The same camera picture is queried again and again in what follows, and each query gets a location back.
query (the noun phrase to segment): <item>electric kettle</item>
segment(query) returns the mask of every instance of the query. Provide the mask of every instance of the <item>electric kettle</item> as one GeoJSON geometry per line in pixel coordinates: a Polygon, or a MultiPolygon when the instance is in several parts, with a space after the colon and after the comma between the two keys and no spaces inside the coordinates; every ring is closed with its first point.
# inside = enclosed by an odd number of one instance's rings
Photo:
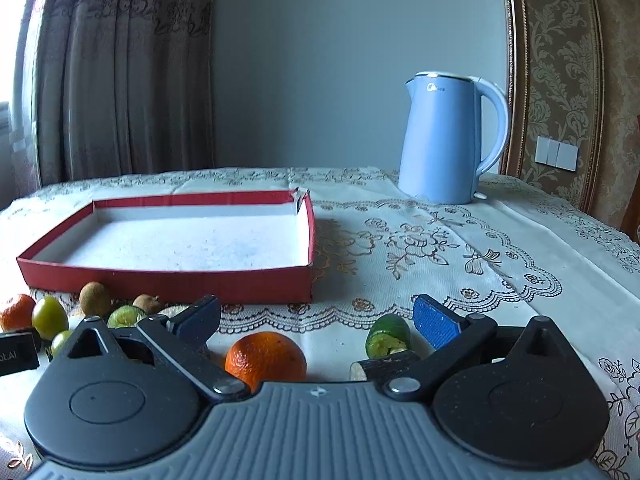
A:
{"type": "Polygon", "coordinates": [[[406,83],[412,99],[398,187],[441,204],[471,202],[480,175],[494,165],[509,136],[509,107],[502,91],[478,77],[419,72],[406,83]],[[495,145],[480,160],[481,97],[498,111],[495,145]]]}

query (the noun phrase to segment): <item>table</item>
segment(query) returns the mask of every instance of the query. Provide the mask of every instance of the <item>table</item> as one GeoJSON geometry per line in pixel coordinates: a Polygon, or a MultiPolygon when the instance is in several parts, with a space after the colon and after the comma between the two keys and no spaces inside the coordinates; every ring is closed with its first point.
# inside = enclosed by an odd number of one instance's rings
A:
{"type": "MultiPolygon", "coordinates": [[[[638,478],[640,246],[515,178],[485,175],[479,190],[488,198],[464,206],[411,199],[396,181],[376,168],[229,168],[49,187],[0,213],[0,296],[28,292],[15,256],[93,199],[306,188],[316,215],[314,301],[225,305],[220,332],[209,341],[214,354],[223,356],[246,333],[277,330],[305,352],[310,381],[346,380],[351,362],[366,357],[373,321],[387,312],[410,319],[417,294],[504,325],[550,316],[607,398],[611,422],[594,460],[613,478],[638,478]]],[[[78,298],[56,295],[77,320],[78,298]]],[[[21,410],[42,368],[0,379],[0,479],[17,440],[23,458],[33,454],[21,410]]]]}

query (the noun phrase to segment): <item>floral wallpaper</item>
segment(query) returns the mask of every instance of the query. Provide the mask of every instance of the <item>floral wallpaper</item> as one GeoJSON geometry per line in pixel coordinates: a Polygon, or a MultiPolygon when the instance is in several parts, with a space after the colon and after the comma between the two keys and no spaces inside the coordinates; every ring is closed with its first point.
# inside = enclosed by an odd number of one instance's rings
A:
{"type": "Polygon", "coordinates": [[[640,169],[640,0],[597,0],[606,90],[592,216],[619,228],[640,169]]]}
{"type": "Polygon", "coordinates": [[[600,44],[593,0],[525,0],[529,103],[519,177],[585,208],[598,142],[600,44]],[[578,146],[577,171],[534,161],[538,136],[578,146]]]}

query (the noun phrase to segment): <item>light switch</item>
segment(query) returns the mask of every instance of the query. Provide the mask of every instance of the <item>light switch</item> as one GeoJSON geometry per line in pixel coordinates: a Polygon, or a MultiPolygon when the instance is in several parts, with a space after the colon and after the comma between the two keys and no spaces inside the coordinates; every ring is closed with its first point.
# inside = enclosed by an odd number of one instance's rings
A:
{"type": "Polygon", "coordinates": [[[549,152],[549,139],[547,137],[538,137],[538,143],[536,144],[536,162],[540,164],[546,164],[546,156],[549,152]]]}
{"type": "Polygon", "coordinates": [[[566,142],[561,142],[558,149],[558,159],[556,160],[556,168],[563,170],[575,171],[578,162],[578,147],[566,142]]]}
{"type": "Polygon", "coordinates": [[[557,140],[549,139],[549,152],[546,154],[546,163],[555,166],[558,161],[558,149],[560,143],[557,140]]]}

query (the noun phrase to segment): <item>bright window light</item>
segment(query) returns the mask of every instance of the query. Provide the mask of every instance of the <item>bright window light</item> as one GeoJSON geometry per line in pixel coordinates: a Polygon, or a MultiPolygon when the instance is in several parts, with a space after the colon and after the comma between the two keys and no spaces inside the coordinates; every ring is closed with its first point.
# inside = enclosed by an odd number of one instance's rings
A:
{"type": "Polygon", "coordinates": [[[26,0],[0,0],[0,102],[8,101],[14,86],[15,50],[26,0]]]}

